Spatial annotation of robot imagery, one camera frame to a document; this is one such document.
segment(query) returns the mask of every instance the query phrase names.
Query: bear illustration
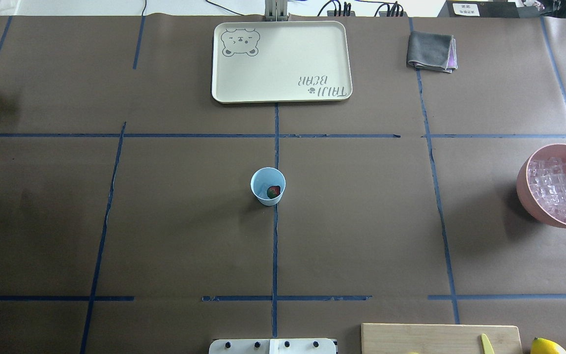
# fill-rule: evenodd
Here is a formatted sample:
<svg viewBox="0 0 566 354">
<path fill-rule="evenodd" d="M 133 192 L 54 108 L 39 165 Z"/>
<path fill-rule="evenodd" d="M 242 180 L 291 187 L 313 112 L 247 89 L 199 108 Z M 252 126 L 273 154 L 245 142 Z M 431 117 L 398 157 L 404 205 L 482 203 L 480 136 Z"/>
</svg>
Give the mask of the bear illustration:
<svg viewBox="0 0 566 354">
<path fill-rule="evenodd" d="M 261 36 L 255 29 L 233 29 L 232 31 L 227 29 L 222 33 L 222 43 L 224 43 L 222 54 L 226 57 L 231 57 L 233 54 L 248 54 L 254 57 L 259 52 L 259 49 L 256 48 L 259 38 Z"/>
</svg>

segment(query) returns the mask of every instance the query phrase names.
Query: lemon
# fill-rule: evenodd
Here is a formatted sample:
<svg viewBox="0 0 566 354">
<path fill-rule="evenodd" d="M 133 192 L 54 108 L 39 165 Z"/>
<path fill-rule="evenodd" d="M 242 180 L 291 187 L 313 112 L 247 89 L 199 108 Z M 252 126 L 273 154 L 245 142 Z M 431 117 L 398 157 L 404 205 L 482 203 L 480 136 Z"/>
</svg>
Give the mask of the lemon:
<svg viewBox="0 0 566 354">
<path fill-rule="evenodd" d="M 530 354 L 566 354 L 566 350 L 553 341 L 545 338 L 534 338 Z"/>
</svg>

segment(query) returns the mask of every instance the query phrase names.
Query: black cable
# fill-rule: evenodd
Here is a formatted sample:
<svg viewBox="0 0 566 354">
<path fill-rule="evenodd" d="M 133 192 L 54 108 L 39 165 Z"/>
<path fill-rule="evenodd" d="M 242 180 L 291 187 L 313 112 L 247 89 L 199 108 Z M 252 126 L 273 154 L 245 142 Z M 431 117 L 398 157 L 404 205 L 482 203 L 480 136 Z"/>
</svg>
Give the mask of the black cable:
<svg viewBox="0 0 566 354">
<path fill-rule="evenodd" d="M 385 1 L 375 1 L 375 0 L 355 0 L 355 1 L 359 1 L 359 2 L 370 2 L 371 4 L 381 4 L 381 6 L 379 6 L 379 9 L 384 5 L 387 4 L 388 6 L 388 11 L 386 16 L 390 16 L 390 5 L 392 5 L 393 3 L 391 2 L 385 2 Z M 403 17 L 403 14 L 405 13 L 405 10 L 403 8 L 403 6 L 397 6 L 396 7 L 396 12 L 395 12 L 395 17 Z"/>
<path fill-rule="evenodd" d="M 403 17 L 403 6 L 400 6 L 398 1 L 395 1 L 393 8 L 390 10 L 390 17 Z"/>
<path fill-rule="evenodd" d="M 336 2 L 337 2 L 338 5 L 340 6 L 340 11 L 341 11 L 341 9 L 342 9 L 341 6 L 342 6 L 342 4 L 340 4 L 340 0 L 328 0 L 328 2 L 324 3 L 323 7 L 321 7 L 321 9 L 320 9 L 320 11 L 318 12 L 318 14 L 316 15 L 316 17 L 320 16 L 320 14 L 321 14 L 322 11 L 324 10 L 324 8 L 325 8 L 328 4 L 330 4 L 330 3 L 333 3 L 333 13 L 334 13 L 335 15 L 337 15 L 337 13 L 338 13 L 338 5 L 335 4 Z"/>
<path fill-rule="evenodd" d="M 240 15 L 240 16 L 245 16 L 243 13 L 236 13 L 235 11 L 233 11 L 233 10 L 231 10 L 231 9 L 227 9 L 226 7 L 224 7 L 224 6 L 220 5 L 220 4 L 216 4 L 215 2 L 212 2 L 211 0 L 205 0 L 205 1 L 208 2 L 208 3 L 211 4 L 211 5 L 215 5 L 215 6 L 217 6 L 217 7 L 222 7 L 222 9 L 225 9 L 225 10 L 227 10 L 227 11 L 229 11 L 229 12 L 234 13 L 234 14 L 238 14 L 238 15 Z"/>
<path fill-rule="evenodd" d="M 373 15 L 373 17 L 377 17 L 377 14 L 379 13 L 379 10 L 380 10 L 382 7 L 384 7 L 384 6 L 387 6 L 387 7 L 388 7 L 387 12 L 389 13 L 389 12 L 390 12 L 390 4 L 387 3 L 387 2 L 382 2 L 382 4 L 379 5 L 379 7 L 377 7 L 377 11 L 375 11 L 375 14 Z"/>
</svg>

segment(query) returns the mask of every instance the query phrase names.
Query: metal stand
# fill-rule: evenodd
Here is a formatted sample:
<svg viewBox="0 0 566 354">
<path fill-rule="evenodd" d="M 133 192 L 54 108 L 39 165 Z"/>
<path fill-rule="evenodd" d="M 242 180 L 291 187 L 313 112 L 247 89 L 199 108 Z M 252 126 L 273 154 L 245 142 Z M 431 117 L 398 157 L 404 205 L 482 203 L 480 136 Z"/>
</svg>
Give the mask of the metal stand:
<svg viewBox="0 0 566 354">
<path fill-rule="evenodd" d="M 266 21 L 287 21 L 287 0 L 265 0 Z"/>
</svg>

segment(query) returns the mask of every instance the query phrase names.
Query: cable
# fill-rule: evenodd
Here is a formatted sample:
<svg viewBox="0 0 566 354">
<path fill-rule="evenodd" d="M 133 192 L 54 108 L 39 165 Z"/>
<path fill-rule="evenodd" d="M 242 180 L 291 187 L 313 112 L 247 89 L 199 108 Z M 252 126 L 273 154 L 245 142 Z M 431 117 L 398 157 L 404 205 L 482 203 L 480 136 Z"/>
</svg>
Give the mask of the cable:
<svg viewBox="0 0 566 354">
<path fill-rule="evenodd" d="M 390 17 L 403 17 L 403 6 L 400 6 L 398 1 L 395 1 L 393 8 L 390 10 Z"/>
<path fill-rule="evenodd" d="M 339 13 L 338 16 L 351 16 L 350 2 L 344 2 L 344 6 L 342 7 L 342 13 Z"/>
<path fill-rule="evenodd" d="M 234 13 L 234 14 L 238 14 L 238 15 L 240 15 L 240 16 L 245 16 L 245 14 L 243 14 L 243 13 L 236 13 L 235 11 L 233 11 L 233 10 L 231 10 L 231 9 L 227 9 L 226 7 L 224 7 L 224 6 L 220 5 L 220 4 L 216 4 L 215 2 L 212 2 L 211 0 L 205 0 L 205 1 L 208 2 L 208 3 L 211 4 L 211 5 L 215 5 L 215 6 L 217 6 L 217 7 L 222 7 L 222 9 L 225 9 L 225 10 L 227 10 L 227 11 L 229 11 L 229 12 Z"/>
<path fill-rule="evenodd" d="M 379 5 L 379 7 L 377 7 L 377 11 L 375 11 L 375 14 L 373 15 L 373 17 L 377 17 L 377 14 L 379 13 L 379 10 L 380 10 L 382 7 L 384 7 L 384 6 L 387 6 L 387 7 L 388 7 L 387 12 L 389 13 L 389 12 L 390 12 L 390 4 L 387 3 L 387 2 L 383 2 L 381 5 Z"/>
<path fill-rule="evenodd" d="M 341 12 L 341 11 L 342 11 L 342 4 L 340 3 L 340 0 L 328 0 L 328 2 L 324 3 L 323 7 L 320 9 L 320 11 L 319 11 L 318 14 L 316 15 L 316 17 L 320 16 L 320 14 L 321 14 L 322 11 L 324 10 L 324 8 L 325 8 L 328 4 L 330 4 L 330 3 L 333 3 L 333 8 L 334 8 L 333 12 L 334 12 L 334 14 L 335 14 L 336 16 L 337 16 L 337 13 L 338 13 L 338 12 Z"/>
<path fill-rule="evenodd" d="M 369 2 L 370 4 L 381 4 L 381 6 L 379 6 L 379 8 L 377 9 L 377 12 L 375 12 L 375 16 L 377 16 L 377 14 L 379 13 L 379 9 L 384 6 L 384 4 L 386 4 L 388 6 L 388 11 L 386 16 L 390 17 L 391 15 L 391 9 L 390 6 L 393 5 L 393 3 L 391 2 L 385 2 L 385 1 L 375 1 L 375 0 L 355 0 L 355 1 L 359 1 L 359 2 Z M 395 8 L 395 17 L 403 17 L 403 14 L 405 13 L 403 6 L 398 5 Z"/>
</svg>

